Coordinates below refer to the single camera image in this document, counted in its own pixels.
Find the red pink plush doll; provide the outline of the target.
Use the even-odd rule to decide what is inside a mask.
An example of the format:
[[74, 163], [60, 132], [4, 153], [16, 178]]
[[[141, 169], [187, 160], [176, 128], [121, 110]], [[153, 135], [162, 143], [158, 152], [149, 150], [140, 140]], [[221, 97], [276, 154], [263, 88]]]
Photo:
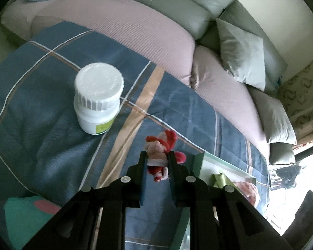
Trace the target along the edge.
[[157, 136], [147, 136], [144, 150], [147, 153], [148, 174], [153, 176], [154, 182], [161, 182], [168, 178], [167, 154], [173, 150], [177, 134], [173, 130], [164, 130]]

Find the pink white knitted cloth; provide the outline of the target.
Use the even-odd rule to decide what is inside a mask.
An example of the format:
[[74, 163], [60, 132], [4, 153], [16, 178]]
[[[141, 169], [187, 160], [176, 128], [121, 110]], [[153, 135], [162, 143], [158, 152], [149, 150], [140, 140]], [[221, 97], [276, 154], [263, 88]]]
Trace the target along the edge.
[[249, 182], [234, 182], [234, 185], [248, 199], [252, 206], [256, 206], [256, 201], [258, 200], [258, 190], [254, 184]]

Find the white plastic pill bottle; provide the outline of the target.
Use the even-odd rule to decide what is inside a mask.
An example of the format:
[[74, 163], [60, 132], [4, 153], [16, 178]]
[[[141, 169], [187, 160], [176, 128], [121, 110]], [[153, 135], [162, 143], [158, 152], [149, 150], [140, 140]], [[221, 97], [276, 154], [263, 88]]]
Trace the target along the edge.
[[121, 72], [107, 63], [92, 63], [77, 73], [73, 106], [81, 129], [91, 135], [108, 131], [120, 108]]

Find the grey throw pillow lower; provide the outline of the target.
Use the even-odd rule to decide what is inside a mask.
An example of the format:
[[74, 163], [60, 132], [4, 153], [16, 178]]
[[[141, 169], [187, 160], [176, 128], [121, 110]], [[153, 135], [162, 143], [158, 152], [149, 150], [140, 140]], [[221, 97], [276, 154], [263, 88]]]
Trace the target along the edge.
[[295, 131], [282, 103], [253, 87], [248, 87], [248, 91], [257, 108], [266, 141], [297, 145]]

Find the grey throw pillow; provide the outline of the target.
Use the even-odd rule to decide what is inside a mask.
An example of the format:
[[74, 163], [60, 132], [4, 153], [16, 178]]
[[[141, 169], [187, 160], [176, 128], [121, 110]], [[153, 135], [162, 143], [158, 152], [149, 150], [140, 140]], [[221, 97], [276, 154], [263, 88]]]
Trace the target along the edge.
[[253, 87], [248, 87], [248, 91], [257, 108], [266, 141], [297, 145], [295, 131], [282, 103]]
[[266, 87], [263, 39], [224, 20], [217, 19], [220, 57], [233, 78], [260, 91]]

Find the teal towel with pink patch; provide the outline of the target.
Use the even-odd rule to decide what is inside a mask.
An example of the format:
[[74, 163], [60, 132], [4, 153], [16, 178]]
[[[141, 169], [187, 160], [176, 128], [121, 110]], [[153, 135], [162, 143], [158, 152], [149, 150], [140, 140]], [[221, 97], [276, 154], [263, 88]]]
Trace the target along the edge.
[[60, 206], [40, 196], [9, 198], [4, 205], [4, 213], [13, 248], [23, 249], [60, 209]]

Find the patterned beige curtain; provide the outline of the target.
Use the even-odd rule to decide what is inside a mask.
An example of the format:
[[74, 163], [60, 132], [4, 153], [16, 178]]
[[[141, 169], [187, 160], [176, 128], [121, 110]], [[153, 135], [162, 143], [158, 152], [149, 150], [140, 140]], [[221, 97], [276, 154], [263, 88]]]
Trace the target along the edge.
[[278, 99], [291, 121], [297, 146], [313, 142], [313, 61], [281, 85]]

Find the grey throw pillow upper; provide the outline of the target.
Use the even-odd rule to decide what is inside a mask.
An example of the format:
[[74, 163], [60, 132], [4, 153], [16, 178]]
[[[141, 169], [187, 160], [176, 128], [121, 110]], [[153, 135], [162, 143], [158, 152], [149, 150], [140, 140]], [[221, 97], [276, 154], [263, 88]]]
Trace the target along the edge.
[[220, 57], [233, 78], [260, 91], [266, 87], [263, 39], [224, 20], [217, 19]]

